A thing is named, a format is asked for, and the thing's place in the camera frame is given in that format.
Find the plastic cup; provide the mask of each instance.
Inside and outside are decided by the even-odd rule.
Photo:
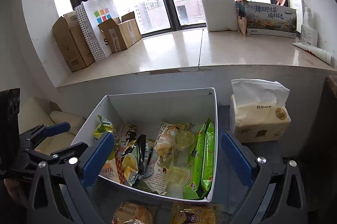
[[[195,142],[195,135],[189,131],[178,131],[173,136],[173,143],[176,149],[183,150],[190,147]]]
[[[169,182],[172,182],[174,184],[178,184],[181,187],[184,186],[190,176],[190,171],[188,168],[178,168],[178,167],[171,167],[168,169],[166,173],[166,179]]]

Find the window mullion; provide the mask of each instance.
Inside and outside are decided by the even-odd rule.
[[[164,4],[165,4],[167,16],[168,16],[168,20],[170,22],[171,28],[173,29],[173,31],[180,30],[181,26],[180,26],[178,14],[176,11],[176,7],[174,5],[174,1],[164,0]]]

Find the qr code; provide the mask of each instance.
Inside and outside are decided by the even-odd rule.
[[[95,39],[95,33],[93,31],[89,31],[88,32],[88,37],[89,37],[90,40]]]

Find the blue gripper pad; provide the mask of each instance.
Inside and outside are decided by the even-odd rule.
[[[95,183],[97,176],[107,161],[114,145],[114,136],[108,132],[106,136],[102,135],[92,147],[85,150],[85,152],[92,151],[92,154],[82,168],[81,183],[84,188]]]
[[[54,126],[46,127],[44,131],[45,136],[56,136],[63,132],[68,132],[70,130],[70,124],[68,122],[63,122]]]
[[[254,184],[252,166],[227,133],[222,134],[221,146],[242,185],[250,189]]]

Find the colorful square logo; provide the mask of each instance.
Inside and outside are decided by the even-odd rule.
[[[98,24],[111,18],[111,15],[109,14],[109,8],[95,11],[94,16],[96,17]]]

